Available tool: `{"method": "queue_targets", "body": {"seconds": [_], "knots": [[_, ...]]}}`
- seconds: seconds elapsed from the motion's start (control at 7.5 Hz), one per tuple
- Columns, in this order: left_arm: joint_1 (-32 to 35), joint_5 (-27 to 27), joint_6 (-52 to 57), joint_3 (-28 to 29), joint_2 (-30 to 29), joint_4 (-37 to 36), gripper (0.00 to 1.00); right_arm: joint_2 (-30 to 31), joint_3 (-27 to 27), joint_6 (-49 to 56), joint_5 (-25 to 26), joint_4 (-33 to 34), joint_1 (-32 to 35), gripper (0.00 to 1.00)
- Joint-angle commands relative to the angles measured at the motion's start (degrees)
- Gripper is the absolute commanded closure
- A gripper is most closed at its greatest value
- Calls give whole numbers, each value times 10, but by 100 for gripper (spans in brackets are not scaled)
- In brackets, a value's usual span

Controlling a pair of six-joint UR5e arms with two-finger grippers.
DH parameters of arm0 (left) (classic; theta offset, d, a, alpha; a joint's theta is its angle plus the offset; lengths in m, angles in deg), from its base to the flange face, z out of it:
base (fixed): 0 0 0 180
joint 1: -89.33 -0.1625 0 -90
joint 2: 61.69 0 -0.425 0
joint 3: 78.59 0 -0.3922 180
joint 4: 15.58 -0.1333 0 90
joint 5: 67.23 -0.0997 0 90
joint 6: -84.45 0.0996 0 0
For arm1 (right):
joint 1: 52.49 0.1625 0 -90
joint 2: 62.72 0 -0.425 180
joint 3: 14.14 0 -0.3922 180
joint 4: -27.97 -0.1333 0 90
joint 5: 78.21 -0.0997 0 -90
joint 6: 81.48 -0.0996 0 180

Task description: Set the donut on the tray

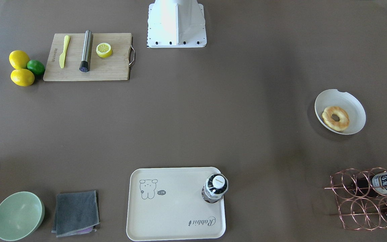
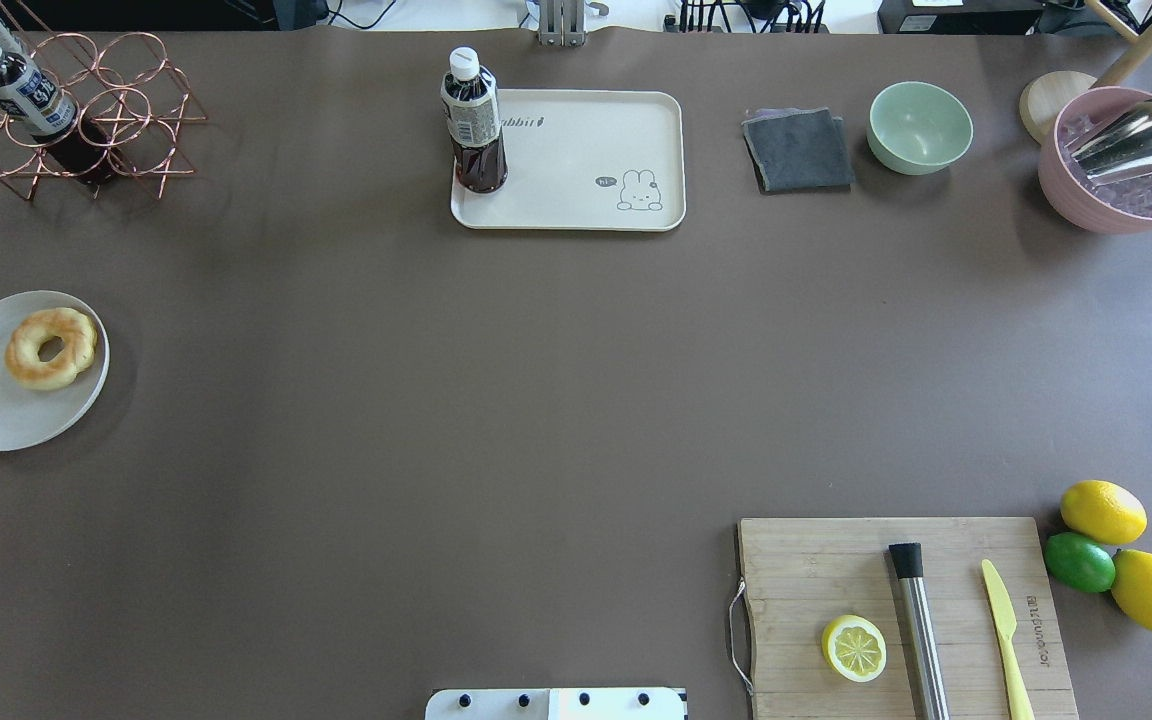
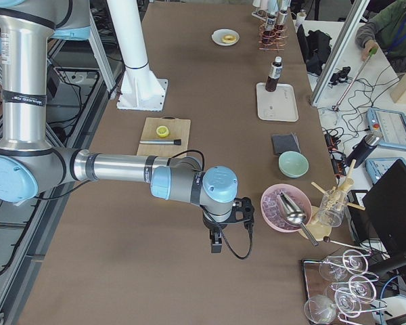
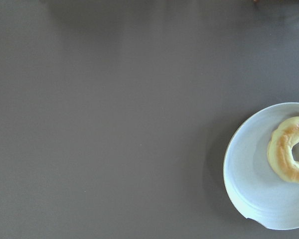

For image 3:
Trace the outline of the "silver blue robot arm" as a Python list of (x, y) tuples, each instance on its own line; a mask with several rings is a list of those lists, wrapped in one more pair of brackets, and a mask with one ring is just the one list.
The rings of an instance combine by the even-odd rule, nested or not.
[(90, 35), (88, 1), (0, 1), (3, 135), (0, 199), (20, 202), (73, 181), (140, 181), (165, 200), (199, 206), (211, 250), (227, 243), (238, 181), (227, 167), (205, 169), (195, 158), (107, 155), (59, 148), (45, 138), (47, 42)]

